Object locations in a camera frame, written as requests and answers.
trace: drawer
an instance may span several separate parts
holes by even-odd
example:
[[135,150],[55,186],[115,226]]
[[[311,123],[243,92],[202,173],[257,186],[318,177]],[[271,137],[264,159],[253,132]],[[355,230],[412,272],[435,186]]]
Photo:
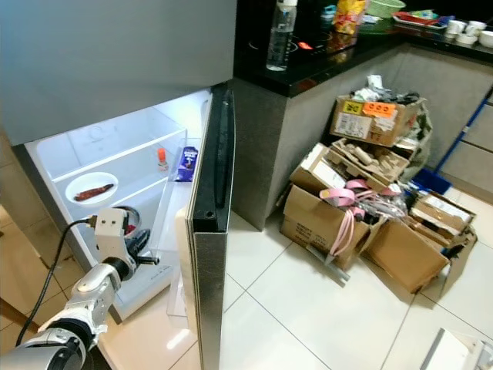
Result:
[[493,106],[485,106],[464,140],[493,151]]
[[467,143],[459,143],[443,172],[488,192],[493,192],[493,153]]

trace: purple chocolate bar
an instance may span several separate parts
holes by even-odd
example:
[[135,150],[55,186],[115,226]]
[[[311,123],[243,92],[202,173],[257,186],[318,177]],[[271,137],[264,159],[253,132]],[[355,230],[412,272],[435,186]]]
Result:
[[193,173],[195,172],[195,163],[199,151],[193,146],[185,146],[183,148],[182,157],[179,160],[178,175],[176,180],[179,183],[191,182]]

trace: snack package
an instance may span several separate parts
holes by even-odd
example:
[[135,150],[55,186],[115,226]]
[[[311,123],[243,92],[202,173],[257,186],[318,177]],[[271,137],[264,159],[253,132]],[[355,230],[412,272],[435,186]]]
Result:
[[179,159],[178,174],[175,181],[179,183],[191,182],[195,172],[195,164],[199,151],[193,146],[183,148],[182,157]]
[[339,0],[334,28],[336,32],[354,35],[364,15],[366,0]]

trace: water bottle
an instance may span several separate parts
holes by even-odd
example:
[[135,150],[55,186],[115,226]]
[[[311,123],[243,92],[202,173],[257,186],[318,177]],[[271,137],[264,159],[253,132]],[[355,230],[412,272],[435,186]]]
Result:
[[267,52],[267,68],[271,71],[285,71],[287,68],[297,3],[298,0],[278,0],[274,9]]

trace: bottle cap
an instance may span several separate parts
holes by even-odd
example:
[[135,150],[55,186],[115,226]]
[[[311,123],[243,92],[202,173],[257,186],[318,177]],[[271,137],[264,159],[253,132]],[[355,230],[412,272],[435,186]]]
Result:
[[285,6],[296,6],[298,5],[298,0],[278,0],[278,3]]
[[159,158],[160,162],[166,162],[166,151],[164,148],[159,148],[157,150],[157,157]]

